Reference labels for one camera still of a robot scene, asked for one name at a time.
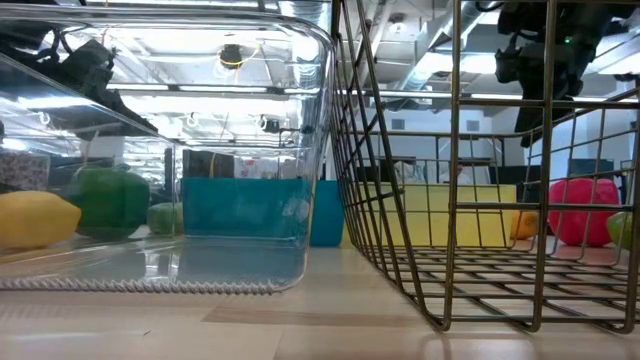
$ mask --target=clear plastic bin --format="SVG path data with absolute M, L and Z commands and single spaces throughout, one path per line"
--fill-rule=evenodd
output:
M 0 5 L 0 290 L 294 285 L 332 69 L 282 16 Z

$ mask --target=yellow board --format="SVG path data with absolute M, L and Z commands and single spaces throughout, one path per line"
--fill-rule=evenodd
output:
M 404 184 L 405 192 L 401 195 L 406 210 L 407 225 L 412 245 L 445 246 L 449 228 L 449 185 L 446 184 Z M 370 186 L 370 194 L 375 189 Z M 382 192 L 388 193 L 391 187 L 383 184 Z M 459 186 L 458 202 L 515 203 L 515 185 L 479 185 Z M 396 212 L 393 197 L 384 200 L 393 245 L 402 246 L 403 237 L 400 220 Z M 379 204 L 373 202 L 376 223 L 381 235 L 382 244 L 388 245 L 384 229 L 381 227 Z M 365 206 L 367 220 L 370 220 L 368 208 Z M 457 212 L 458 246 L 507 246 L 511 232 L 512 211 L 507 210 L 458 210 Z

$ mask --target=plastic fruit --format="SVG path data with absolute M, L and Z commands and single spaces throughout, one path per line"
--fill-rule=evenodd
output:
M 631 248 L 631 239 L 633 239 L 632 220 L 633 214 L 628 212 L 619 212 L 607 219 L 607 230 L 609 230 L 611 241 L 613 241 L 614 244 L 618 244 L 620 241 L 620 233 L 622 232 L 621 245 L 623 249 Z
M 157 235 L 172 235 L 174 224 L 175 234 L 182 234 L 182 203 L 176 203 L 175 208 L 173 203 L 156 204 L 149 208 L 147 225 L 149 225 L 152 233 Z
M 85 166 L 69 186 L 69 201 L 82 210 L 78 234 L 118 240 L 133 234 L 147 217 L 149 184 L 123 168 Z
M 514 210 L 511 217 L 511 238 L 516 240 L 524 240 L 537 234 L 538 213 L 535 211 L 520 212 L 519 210 Z
M 568 189 L 563 201 L 566 186 Z M 617 205 L 619 203 L 618 189 L 613 181 L 608 179 L 599 179 L 597 182 L 594 182 L 593 179 L 558 181 L 549 189 L 549 202 L 551 204 L 591 204 L 591 193 L 594 186 L 596 191 L 593 204 Z M 556 237 L 569 246 L 582 244 L 589 212 L 563 211 L 563 215 L 560 214 L 560 211 L 549 212 L 549 222 Z M 587 229 L 587 245 L 598 247 L 611 242 L 607 231 L 607 219 L 614 214 L 615 212 L 612 211 L 591 212 L 591 222 Z
M 48 192 L 0 195 L 0 247 L 38 248 L 67 240 L 80 215 L 79 208 Z

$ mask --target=table surface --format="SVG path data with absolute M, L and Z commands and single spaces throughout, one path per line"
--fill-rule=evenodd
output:
M 313 249 L 273 296 L 0 293 L 0 359 L 635 359 L 627 336 L 545 324 L 434 331 L 353 249 Z

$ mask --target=metal frame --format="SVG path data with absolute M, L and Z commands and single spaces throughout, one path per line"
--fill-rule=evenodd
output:
M 555 19 L 559 0 L 547 0 L 547 24 L 545 34 L 545 64 L 554 63 Z M 558 242 L 547 236 L 547 222 L 539 221 L 538 235 L 528 244 L 507 241 L 503 231 L 504 247 L 461 247 L 457 245 L 456 220 L 461 212 L 479 214 L 482 211 L 494 210 L 502 214 L 508 210 L 537 211 L 539 219 L 547 219 L 549 211 L 586 211 L 589 212 L 588 224 L 593 211 L 626 211 L 631 212 L 633 238 L 640 236 L 640 211 L 635 204 L 640 203 L 640 193 L 629 189 L 628 194 L 634 194 L 624 204 L 619 206 L 594 204 L 595 187 L 591 194 L 590 204 L 566 204 L 568 186 L 565 186 L 562 203 L 549 203 L 549 185 L 552 181 L 568 180 L 568 174 L 561 179 L 550 178 L 551 154 L 568 150 L 569 158 L 577 146 L 597 143 L 598 159 L 602 155 L 602 143 L 616 136 L 635 133 L 636 139 L 640 134 L 640 127 L 635 130 L 617 134 L 604 134 L 606 110 L 608 109 L 638 109 L 638 103 L 620 102 L 620 100 L 638 96 L 639 88 L 614 96 L 603 102 L 567 102 L 552 99 L 553 66 L 545 66 L 544 96 L 542 100 L 499 100 L 474 99 L 460 96 L 460 23 L 462 0 L 456 0 L 453 11 L 453 72 L 451 98 L 451 132 L 450 133 L 410 133 L 390 132 L 387 130 L 384 118 L 384 103 L 378 88 L 375 71 L 361 71 L 363 67 L 374 69 L 374 57 L 371 50 L 369 34 L 363 31 L 360 39 L 354 39 L 354 33 L 349 21 L 349 13 L 356 12 L 361 29 L 367 29 L 367 19 L 362 0 L 336 0 L 332 7 L 332 36 L 337 44 L 339 56 L 336 60 L 336 92 L 331 118 L 331 140 L 336 173 L 340 184 L 340 195 L 344 203 L 347 230 L 354 246 L 373 264 L 382 274 L 424 315 L 426 320 L 436 329 L 446 331 L 452 322 L 507 322 L 524 331 L 535 332 L 543 323 L 589 323 L 593 326 L 617 333 L 630 333 L 638 322 L 637 286 L 638 260 L 640 246 L 633 242 L 629 250 L 628 261 L 623 259 L 622 251 L 618 248 L 615 258 L 610 263 L 594 262 L 586 249 L 587 236 L 585 232 L 578 256 L 562 254 Z M 345 34 L 340 33 L 340 23 L 343 23 Z M 371 89 L 362 89 L 364 79 L 359 74 L 368 74 Z M 406 96 L 413 98 L 434 97 L 433 93 L 398 92 L 392 96 Z M 365 96 L 373 98 L 375 115 L 369 119 Z M 542 107 L 544 108 L 543 124 L 538 129 L 528 133 L 496 135 L 496 134 L 461 134 L 459 129 L 460 106 L 513 106 L 513 107 Z M 556 120 L 557 122 L 572 121 L 571 144 L 564 148 L 552 149 L 551 136 L 553 120 L 551 110 L 556 108 L 573 108 L 569 116 Z M 597 138 L 587 142 L 575 142 L 575 128 L 579 117 L 594 110 L 602 110 L 600 134 Z M 450 187 L 449 187 L 449 225 L 448 242 L 446 247 L 412 245 L 407 213 L 405 209 L 405 190 L 409 186 L 425 186 L 429 194 L 429 182 L 424 185 L 405 184 L 404 176 L 397 176 L 394 171 L 390 135 L 422 136 L 436 139 L 450 138 L 469 140 L 486 139 L 494 146 L 494 161 L 498 165 L 496 141 L 504 149 L 504 139 L 533 136 L 534 131 L 542 132 L 542 150 L 539 155 L 533 155 L 529 149 L 529 166 L 533 158 L 540 158 L 541 174 L 539 181 L 527 181 L 525 186 L 537 183 L 539 185 L 540 201 L 532 203 L 497 203 L 478 202 L 476 180 L 474 172 L 475 202 L 459 202 L 456 191 L 459 141 L 450 142 Z M 383 154 L 375 155 L 372 137 L 378 136 Z M 597 165 L 593 174 L 581 177 L 597 179 L 598 176 L 610 173 L 624 172 L 632 178 L 632 188 L 640 185 L 640 176 L 635 176 L 640 157 L 640 141 L 635 141 L 633 166 L 616 172 L 598 171 Z M 501 153 L 504 164 L 504 150 Z M 422 159 L 423 161 L 440 160 Z M 358 168 L 370 165 L 373 177 L 359 174 Z M 381 169 L 389 171 L 389 182 L 381 182 Z M 386 206 L 393 202 L 395 210 L 389 211 Z M 434 213 L 428 208 L 426 213 Z M 389 219 L 397 216 L 400 236 L 393 237 Z M 523 312 L 514 312 L 505 300 L 517 301 Z

